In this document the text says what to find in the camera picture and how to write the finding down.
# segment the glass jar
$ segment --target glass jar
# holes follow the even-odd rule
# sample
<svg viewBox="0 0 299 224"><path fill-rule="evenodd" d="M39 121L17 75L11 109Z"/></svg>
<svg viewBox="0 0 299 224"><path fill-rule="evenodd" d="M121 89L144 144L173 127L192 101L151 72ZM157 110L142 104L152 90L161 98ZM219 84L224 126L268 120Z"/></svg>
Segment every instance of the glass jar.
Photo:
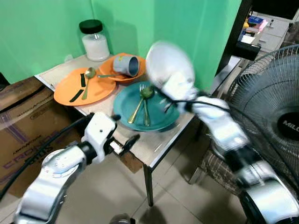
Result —
<svg viewBox="0 0 299 224"><path fill-rule="evenodd" d="M99 20L85 20L79 24L83 34L82 42L88 59L100 62L110 55L107 38L103 35L103 25Z"/></svg>

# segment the jar lid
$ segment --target jar lid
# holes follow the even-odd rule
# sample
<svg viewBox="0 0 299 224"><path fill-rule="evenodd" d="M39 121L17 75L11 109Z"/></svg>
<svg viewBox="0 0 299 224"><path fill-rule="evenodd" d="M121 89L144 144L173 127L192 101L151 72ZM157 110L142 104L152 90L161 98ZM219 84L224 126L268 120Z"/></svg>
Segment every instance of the jar lid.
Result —
<svg viewBox="0 0 299 224"><path fill-rule="evenodd" d="M79 24L80 30L84 34L95 34L103 30L100 20L85 20Z"/></svg>

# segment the orange plate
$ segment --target orange plate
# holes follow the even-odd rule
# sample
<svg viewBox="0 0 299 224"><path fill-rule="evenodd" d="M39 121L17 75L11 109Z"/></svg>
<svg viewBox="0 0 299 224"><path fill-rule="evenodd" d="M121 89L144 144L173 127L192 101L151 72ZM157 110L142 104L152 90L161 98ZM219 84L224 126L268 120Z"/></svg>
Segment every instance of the orange plate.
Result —
<svg viewBox="0 0 299 224"><path fill-rule="evenodd" d="M119 72L116 72L113 70L113 61L117 56L134 56L126 53L120 53L117 54L111 58L109 58L107 61L105 61L101 66L100 66L100 74L101 75L117 75L120 74ZM119 76L114 76L114 77L109 77L109 79L112 79L116 82L122 82L122 83L130 83L134 79L139 78L145 73L145 59L139 56L136 56L139 61L139 71L138 74L135 77L129 77L126 75L119 75Z"/></svg>
<svg viewBox="0 0 299 224"><path fill-rule="evenodd" d="M85 87L81 87L81 73L84 73L88 68L80 68L72 71L67 77L65 77L56 87L54 92L54 99L66 106L80 106L85 104L91 104L100 99L108 96L115 88L116 83L108 78L98 78L97 74L89 80L87 99L82 100L81 95L74 101L70 100L77 94L79 90L85 90Z"/></svg>

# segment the orange bowl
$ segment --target orange bowl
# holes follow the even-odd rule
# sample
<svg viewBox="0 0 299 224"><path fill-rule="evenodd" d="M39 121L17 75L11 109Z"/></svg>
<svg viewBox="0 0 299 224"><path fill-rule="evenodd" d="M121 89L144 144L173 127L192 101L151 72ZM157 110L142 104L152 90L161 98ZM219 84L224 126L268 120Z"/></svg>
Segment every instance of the orange bowl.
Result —
<svg viewBox="0 0 299 224"><path fill-rule="evenodd" d="M113 61L117 56L134 56L134 55L126 54L126 53L119 53L117 55L114 55L113 57L109 58L107 61L105 61L99 67L100 75L117 75L117 74L119 74L119 76L108 77L108 78L111 80L114 80L116 82L130 83L145 73L145 59L142 57L139 57L139 56L136 56L139 61L139 71L136 76L128 77L126 75L122 75L119 72L114 71L113 70Z"/></svg>

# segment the overturned cup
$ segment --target overturned cup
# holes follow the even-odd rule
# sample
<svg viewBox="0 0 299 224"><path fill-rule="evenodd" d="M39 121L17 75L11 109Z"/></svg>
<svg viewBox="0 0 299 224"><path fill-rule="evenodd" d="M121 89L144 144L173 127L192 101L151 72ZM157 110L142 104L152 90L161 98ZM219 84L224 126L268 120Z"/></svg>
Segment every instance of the overturned cup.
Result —
<svg viewBox="0 0 299 224"><path fill-rule="evenodd" d="M113 61L113 70L134 77L139 71L139 61L135 56L117 56Z"/></svg>

